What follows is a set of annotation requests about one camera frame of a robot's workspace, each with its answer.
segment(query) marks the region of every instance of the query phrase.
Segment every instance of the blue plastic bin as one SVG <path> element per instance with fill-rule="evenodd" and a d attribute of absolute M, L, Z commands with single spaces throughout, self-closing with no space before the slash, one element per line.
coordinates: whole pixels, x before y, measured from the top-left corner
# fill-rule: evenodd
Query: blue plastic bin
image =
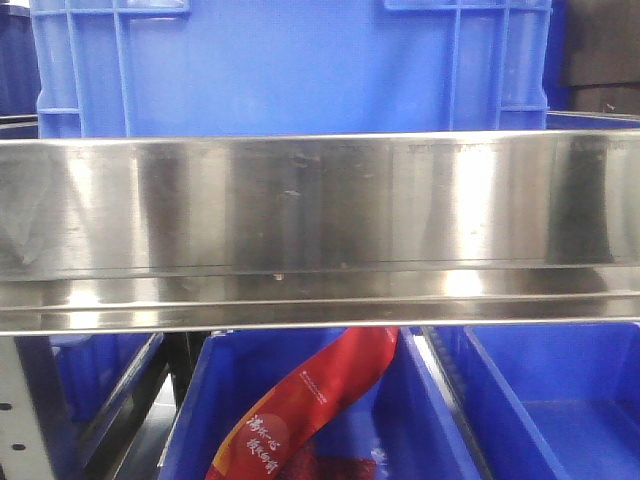
<path fill-rule="evenodd" d="M 640 478 L 638 325 L 438 331 L 497 480 Z"/>
<path fill-rule="evenodd" d="M 256 331 L 209 338 L 159 479 L 204 478 L 213 453 L 242 415 L 340 331 Z M 377 459 L 377 480 L 480 479 L 408 330 L 379 384 L 322 429 L 316 442 L 322 455 Z"/>
<path fill-rule="evenodd" d="M 50 337 L 71 419 L 92 420 L 149 334 Z"/>
<path fill-rule="evenodd" d="M 43 137 L 543 128 L 551 0 L 32 0 Z"/>
<path fill-rule="evenodd" d="M 40 92 L 29 9 L 0 2 L 0 117 L 36 113 Z"/>

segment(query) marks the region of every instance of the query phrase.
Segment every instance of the shelf lip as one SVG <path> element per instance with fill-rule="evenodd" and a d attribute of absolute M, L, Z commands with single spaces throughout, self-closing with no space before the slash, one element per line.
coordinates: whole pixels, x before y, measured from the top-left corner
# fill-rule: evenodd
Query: shelf lip
<path fill-rule="evenodd" d="M 581 112 L 550 112 L 555 117 L 590 118 L 590 119 L 629 119 L 640 121 L 640 116 L 613 115 L 613 114 L 589 114 Z M 2 150 L 19 147 L 35 147 L 38 149 L 74 149 L 85 148 L 129 148 L 137 147 L 143 152 L 149 147 L 172 146 L 185 149 L 192 147 L 203 148 L 227 148 L 229 146 L 245 148 L 262 147 L 269 148 L 279 146 L 289 148 L 300 146 L 300 142 L 311 144 L 326 144 L 332 147 L 341 147 L 355 150 L 357 148 L 376 148 L 380 144 L 386 146 L 396 145 L 490 145 L 494 143 L 509 144 L 519 140 L 547 139 L 552 141 L 588 140 L 596 143 L 603 139 L 638 141 L 640 129 L 585 129 L 581 125 L 565 130 L 442 130 L 429 132 L 396 132 L 396 133 L 333 133 L 333 134 L 306 134 L 306 135 L 262 135 L 262 136 L 150 136 L 128 138 L 46 138 L 35 140 L 15 140 L 12 144 L 5 144 Z"/>
<path fill-rule="evenodd" d="M 638 318 L 637 265 L 0 283 L 0 335 Z"/>

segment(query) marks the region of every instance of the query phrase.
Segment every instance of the blue storage box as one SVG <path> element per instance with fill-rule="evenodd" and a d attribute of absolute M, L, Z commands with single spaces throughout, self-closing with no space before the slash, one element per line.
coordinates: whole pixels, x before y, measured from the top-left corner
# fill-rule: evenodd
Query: blue storage box
<path fill-rule="evenodd" d="M 543 128 L 551 0 L 32 0 L 43 137 Z"/>
<path fill-rule="evenodd" d="M 213 454 L 242 415 L 340 332 L 247 331 L 209 338 L 159 479 L 204 478 Z M 319 455 L 375 459 L 377 480 L 480 480 L 408 330 L 403 330 L 396 357 L 379 384 L 315 440 Z"/>
<path fill-rule="evenodd" d="M 36 113 L 39 92 L 29 9 L 0 2 L 0 117 Z"/>
<path fill-rule="evenodd" d="M 638 325 L 438 332 L 496 480 L 640 478 Z"/>
<path fill-rule="evenodd" d="M 92 420 L 149 334 L 50 337 L 71 419 Z"/>

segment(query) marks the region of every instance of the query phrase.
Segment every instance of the red package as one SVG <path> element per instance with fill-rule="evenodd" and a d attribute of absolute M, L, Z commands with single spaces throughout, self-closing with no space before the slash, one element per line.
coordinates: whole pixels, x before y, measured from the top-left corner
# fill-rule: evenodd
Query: red package
<path fill-rule="evenodd" d="M 244 415 L 220 446 L 206 480 L 275 479 L 290 459 L 295 471 L 285 473 L 299 474 L 300 480 L 372 479 L 373 460 L 314 459 L 312 445 L 305 444 L 380 379 L 397 339 L 396 327 L 347 329 Z"/>

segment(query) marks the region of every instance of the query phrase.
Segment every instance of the stainless steel shelf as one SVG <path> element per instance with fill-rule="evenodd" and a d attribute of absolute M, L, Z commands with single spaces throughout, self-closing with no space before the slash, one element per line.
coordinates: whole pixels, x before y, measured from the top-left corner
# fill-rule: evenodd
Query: stainless steel shelf
<path fill-rule="evenodd" d="M 0 144 L 0 334 L 640 316 L 640 133 Z"/>
<path fill-rule="evenodd" d="M 35 115 L 0 117 L 0 140 L 38 138 L 38 121 Z"/>
<path fill-rule="evenodd" d="M 166 381 L 127 449 L 114 480 L 155 479 L 176 415 L 171 382 Z"/>

